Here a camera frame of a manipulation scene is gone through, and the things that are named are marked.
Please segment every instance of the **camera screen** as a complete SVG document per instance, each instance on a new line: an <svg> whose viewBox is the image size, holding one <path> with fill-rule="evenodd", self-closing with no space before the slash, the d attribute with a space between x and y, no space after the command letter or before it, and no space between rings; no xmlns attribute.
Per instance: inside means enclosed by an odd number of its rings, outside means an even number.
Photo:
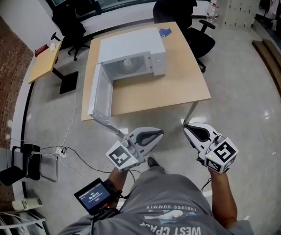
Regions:
<svg viewBox="0 0 281 235"><path fill-rule="evenodd" d="M79 196L79 199L82 204L90 210L109 196L110 193L104 188L101 183L98 183L83 195Z"/></svg>

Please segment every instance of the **microwave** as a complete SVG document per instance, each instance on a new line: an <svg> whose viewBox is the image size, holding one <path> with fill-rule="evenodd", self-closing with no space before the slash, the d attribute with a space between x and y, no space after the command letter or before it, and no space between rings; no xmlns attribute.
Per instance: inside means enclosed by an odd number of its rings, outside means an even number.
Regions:
<svg viewBox="0 0 281 235"><path fill-rule="evenodd" d="M88 115L109 125L113 81L148 73L166 73L166 51L156 27L102 39Z"/></svg>

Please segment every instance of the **person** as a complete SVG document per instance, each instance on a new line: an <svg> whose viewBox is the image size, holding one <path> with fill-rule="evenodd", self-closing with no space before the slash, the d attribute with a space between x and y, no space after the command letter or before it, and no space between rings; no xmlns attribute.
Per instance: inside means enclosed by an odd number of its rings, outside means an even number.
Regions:
<svg viewBox="0 0 281 235"><path fill-rule="evenodd" d="M166 174L154 158L139 176L120 214L96 221L93 235L253 235L248 220L237 221L237 207L227 174L209 169L212 211L201 191L188 178ZM127 171L114 169L109 179L122 190ZM116 208L117 202L110 207ZM60 235L90 235L92 216L66 227Z"/></svg>

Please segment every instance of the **desk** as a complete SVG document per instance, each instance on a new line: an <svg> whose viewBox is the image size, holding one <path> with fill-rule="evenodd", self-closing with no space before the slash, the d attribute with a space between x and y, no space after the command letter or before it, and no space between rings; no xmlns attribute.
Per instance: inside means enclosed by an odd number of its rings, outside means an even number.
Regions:
<svg viewBox="0 0 281 235"><path fill-rule="evenodd" d="M78 71L64 76L56 68L54 68L54 64L58 52L61 48L61 45L62 45L62 41L57 42L55 43L55 51L50 51L50 48L48 48L37 56L36 62L32 68L28 80L28 84L34 82L38 78L52 71L56 76L58 76L62 80L60 94L70 92L76 89Z"/></svg>
<svg viewBox="0 0 281 235"><path fill-rule="evenodd" d="M149 27L172 30L172 33L163 39L166 50L166 75L147 74L114 81L112 116L192 102L192 107L185 118L185 122L189 122L197 103L211 98L197 61L177 24L175 22L152 24L92 40L83 87L82 121L92 119L88 115L88 106L101 39ZM137 100L126 100L126 98L137 98Z"/></svg>

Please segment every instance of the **gray t-shirt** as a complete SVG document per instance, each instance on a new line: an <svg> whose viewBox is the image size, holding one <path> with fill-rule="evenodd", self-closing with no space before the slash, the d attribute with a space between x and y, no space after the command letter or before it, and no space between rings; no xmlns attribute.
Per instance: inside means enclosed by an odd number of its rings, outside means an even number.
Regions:
<svg viewBox="0 0 281 235"><path fill-rule="evenodd" d="M92 216L68 226L60 235L89 235ZM133 187L121 214L99 220L94 235L253 235L249 221L226 230L213 217L199 189L181 175L158 175Z"/></svg>

